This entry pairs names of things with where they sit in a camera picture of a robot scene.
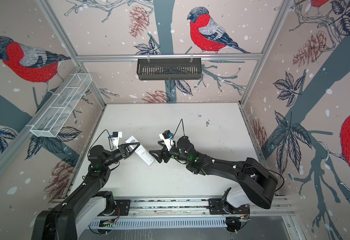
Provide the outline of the white remote control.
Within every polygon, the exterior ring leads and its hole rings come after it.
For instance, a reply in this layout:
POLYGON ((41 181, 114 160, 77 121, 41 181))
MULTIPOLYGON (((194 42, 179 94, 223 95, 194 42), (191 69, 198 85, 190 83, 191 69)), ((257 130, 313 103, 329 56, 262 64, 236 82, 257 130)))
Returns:
MULTIPOLYGON (((127 144, 139 143, 139 141, 134 136, 131 136, 125 142, 127 144)), ((155 158, 149 154, 149 152, 142 144, 139 145, 139 147, 135 150, 134 153, 137 154, 140 157, 140 159, 143 160, 149 167, 155 162, 155 158)))

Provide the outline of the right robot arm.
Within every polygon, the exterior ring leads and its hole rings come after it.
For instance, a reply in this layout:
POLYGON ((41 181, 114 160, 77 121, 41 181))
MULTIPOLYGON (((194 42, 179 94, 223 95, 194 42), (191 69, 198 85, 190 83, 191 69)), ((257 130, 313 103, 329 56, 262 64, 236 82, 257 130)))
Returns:
POLYGON ((257 160, 247 158, 245 161, 226 161, 198 152, 189 137, 181 137, 177 144, 164 140, 158 144, 161 150, 151 150, 149 154, 159 163, 174 159, 186 164, 186 169, 195 175, 213 175, 232 180, 240 184, 250 202, 263 209, 270 209, 277 190, 278 180, 270 170, 264 168, 257 160))

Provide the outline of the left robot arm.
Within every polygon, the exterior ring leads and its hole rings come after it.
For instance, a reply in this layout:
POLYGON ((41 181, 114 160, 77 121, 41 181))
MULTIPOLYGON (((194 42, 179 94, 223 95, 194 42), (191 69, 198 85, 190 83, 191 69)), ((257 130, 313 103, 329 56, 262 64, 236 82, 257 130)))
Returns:
POLYGON ((139 142, 121 144, 111 152, 101 145, 91 147, 82 184, 62 203, 36 217, 31 239, 77 240, 98 214, 112 213, 113 193, 101 190, 112 172, 109 166, 129 158, 139 147, 139 142))

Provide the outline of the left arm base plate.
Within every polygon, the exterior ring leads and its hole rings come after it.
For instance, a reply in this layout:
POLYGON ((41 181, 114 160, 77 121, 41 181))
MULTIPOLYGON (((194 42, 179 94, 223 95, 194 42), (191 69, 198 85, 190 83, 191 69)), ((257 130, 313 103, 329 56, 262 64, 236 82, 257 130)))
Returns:
POLYGON ((127 216, 129 214, 131 200, 106 201, 106 208, 99 216, 127 216))

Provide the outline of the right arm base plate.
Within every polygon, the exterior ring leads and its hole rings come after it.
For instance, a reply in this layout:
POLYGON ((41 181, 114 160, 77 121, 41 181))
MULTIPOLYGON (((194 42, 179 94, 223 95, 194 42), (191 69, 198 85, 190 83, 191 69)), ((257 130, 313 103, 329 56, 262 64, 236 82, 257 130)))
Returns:
POLYGON ((233 207, 222 199, 208 199, 208 209, 211 215, 248 215, 250 213, 249 205, 233 207))

